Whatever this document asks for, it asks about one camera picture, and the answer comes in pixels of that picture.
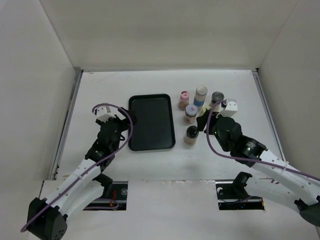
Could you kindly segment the blue label white canister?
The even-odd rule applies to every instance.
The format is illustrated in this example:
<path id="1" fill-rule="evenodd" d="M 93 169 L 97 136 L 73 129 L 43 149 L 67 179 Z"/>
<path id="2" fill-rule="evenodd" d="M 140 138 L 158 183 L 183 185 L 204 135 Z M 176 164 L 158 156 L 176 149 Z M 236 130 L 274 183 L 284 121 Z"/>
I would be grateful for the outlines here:
<path id="1" fill-rule="evenodd" d="M 207 93 L 208 93 L 207 87 L 203 85 L 198 86 L 195 90 L 193 104 L 198 108 L 202 107 L 206 100 Z"/>

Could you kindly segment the black cap spice bottle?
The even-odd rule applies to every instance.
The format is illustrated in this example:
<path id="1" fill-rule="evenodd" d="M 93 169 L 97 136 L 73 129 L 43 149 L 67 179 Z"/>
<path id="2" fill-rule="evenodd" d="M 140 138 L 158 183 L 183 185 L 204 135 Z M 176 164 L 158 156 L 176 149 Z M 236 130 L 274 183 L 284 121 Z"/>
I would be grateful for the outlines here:
<path id="1" fill-rule="evenodd" d="M 183 138 L 184 143 L 188 146 L 193 146 L 197 138 L 199 136 L 199 130 L 195 125 L 189 126 L 185 132 L 185 136 Z"/>

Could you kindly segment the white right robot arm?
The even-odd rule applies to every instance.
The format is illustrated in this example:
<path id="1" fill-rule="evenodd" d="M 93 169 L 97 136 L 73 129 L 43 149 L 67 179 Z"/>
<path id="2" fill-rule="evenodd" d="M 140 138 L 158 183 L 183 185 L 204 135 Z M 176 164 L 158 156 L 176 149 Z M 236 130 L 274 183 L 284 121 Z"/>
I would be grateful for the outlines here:
<path id="1" fill-rule="evenodd" d="M 268 176 L 267 180 L 240 172 L 232 183 L 238 198 L 257 196 L 297 212 L 305 221 L 320 225 L 320 179 L 292 167 L 264 144 L 245 136 L 233 118 L 206 110 L 196 119 L 210 149 L 219 157 L 235 160 Z"/>

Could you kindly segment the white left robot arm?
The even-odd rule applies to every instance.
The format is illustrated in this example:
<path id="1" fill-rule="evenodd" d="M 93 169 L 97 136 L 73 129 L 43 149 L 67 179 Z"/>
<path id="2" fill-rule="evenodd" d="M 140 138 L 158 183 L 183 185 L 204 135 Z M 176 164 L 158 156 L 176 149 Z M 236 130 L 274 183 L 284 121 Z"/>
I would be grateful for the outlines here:
<path id="1" fill-rule="evenodd" d="M 120 119 L 111 114 L 111 107 L 112 104 L 100 103 L 92 108 L 100 126 L 97 139 L 74 172 L 56 190 L 31 201 L 21 232 L 29 231 L 40 240 L 60 240 L 72 217 L 92 201 L 105 200 L 112 195 L 113 181 L 103 171 L 131 139 L 137 119 L 132 110 L 118 107 L 124 116 Z"/>

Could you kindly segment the pink lid spice bottle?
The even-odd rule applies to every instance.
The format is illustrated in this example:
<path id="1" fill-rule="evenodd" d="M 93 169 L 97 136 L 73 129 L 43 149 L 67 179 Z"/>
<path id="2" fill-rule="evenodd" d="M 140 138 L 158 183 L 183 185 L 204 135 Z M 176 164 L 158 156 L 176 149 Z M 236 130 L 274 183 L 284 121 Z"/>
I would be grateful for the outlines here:
<path id="1" fill-rule="evenodd" d="M 189 105 L 189 97 L 190 97 L 190 94 L 188 91 L 182 91 L 181 94 L 180 94 L 180 97 L 179 97 L 179 101 L 178 101 L 178 108 L 180 110 L 185 110 L 186 107 Z"/>

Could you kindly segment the clear dome lid jar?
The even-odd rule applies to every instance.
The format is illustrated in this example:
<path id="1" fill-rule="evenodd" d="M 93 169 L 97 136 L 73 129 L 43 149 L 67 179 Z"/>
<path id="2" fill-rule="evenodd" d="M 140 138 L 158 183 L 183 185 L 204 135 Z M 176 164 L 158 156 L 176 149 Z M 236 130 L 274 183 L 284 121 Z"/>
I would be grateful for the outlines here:
<path id="1" fill-rule="evenodd" d="M 215 91 L 211 95 L 210 106 L 213 107 L 217 102 L 225 99 L 225 95 L 220 91 Z"/>

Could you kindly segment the white red lid spice jar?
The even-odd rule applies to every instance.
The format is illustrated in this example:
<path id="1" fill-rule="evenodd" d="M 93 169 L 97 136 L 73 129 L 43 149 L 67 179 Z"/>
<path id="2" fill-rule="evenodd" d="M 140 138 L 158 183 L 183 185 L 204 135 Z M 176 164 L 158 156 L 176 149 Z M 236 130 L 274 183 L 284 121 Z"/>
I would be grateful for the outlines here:
<path id="1" fill-rule="evenodd" d="M 185 116 L 184 116 L 185 122 L 188 124 L 194 123 L 198 114 L 198 108 L 193 104 L 189 104 L 188 106 L 186 106 L 184 112 L 185 112 Z"/>

